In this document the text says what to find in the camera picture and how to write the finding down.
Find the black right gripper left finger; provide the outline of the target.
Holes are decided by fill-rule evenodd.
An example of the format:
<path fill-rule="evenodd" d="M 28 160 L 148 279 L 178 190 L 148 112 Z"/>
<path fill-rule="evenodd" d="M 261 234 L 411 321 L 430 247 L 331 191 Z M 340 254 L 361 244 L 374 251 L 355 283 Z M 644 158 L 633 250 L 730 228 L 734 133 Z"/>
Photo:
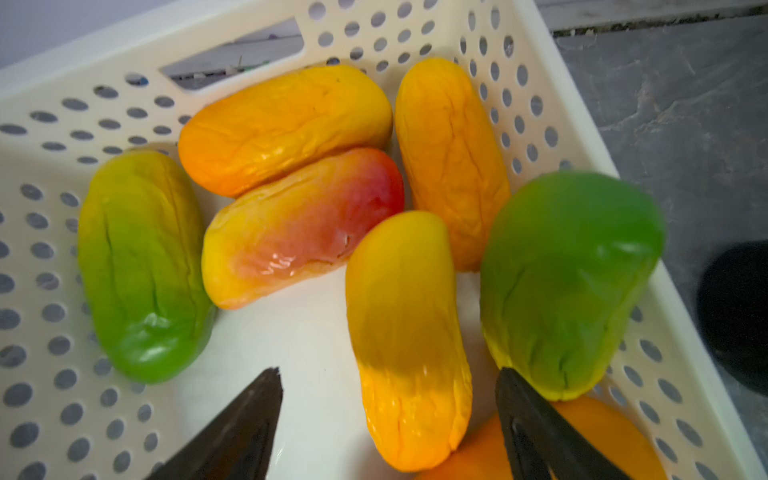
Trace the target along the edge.
<path fill-rule="evenodd" d="M 265 369 L 149 478 L 264 479 L 282 400 L 279 370 Z"/>

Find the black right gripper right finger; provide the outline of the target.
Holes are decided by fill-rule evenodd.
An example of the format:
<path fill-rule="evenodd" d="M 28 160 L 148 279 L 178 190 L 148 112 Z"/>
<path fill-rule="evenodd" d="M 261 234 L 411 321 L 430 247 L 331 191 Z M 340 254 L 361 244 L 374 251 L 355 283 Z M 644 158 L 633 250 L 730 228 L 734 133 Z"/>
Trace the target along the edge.
<path fill-rule="evenodd" d="M 514 369 L 504 367 L 495 399 L 515 479 L 625 479 Z"/>

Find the red yellow mango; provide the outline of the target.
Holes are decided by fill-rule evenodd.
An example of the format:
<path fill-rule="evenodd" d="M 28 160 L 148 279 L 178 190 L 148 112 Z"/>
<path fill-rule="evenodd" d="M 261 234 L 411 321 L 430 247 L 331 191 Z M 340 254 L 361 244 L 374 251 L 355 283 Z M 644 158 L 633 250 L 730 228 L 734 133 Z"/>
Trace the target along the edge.
<path fill-rule="evenodd" d="M 404 207 L 402 175 L 385 152 L 357 148 L 322 159 L 215 215 L 204 236 L 206 292 L 217 307 L 237 310 L 324 275 Z"/>

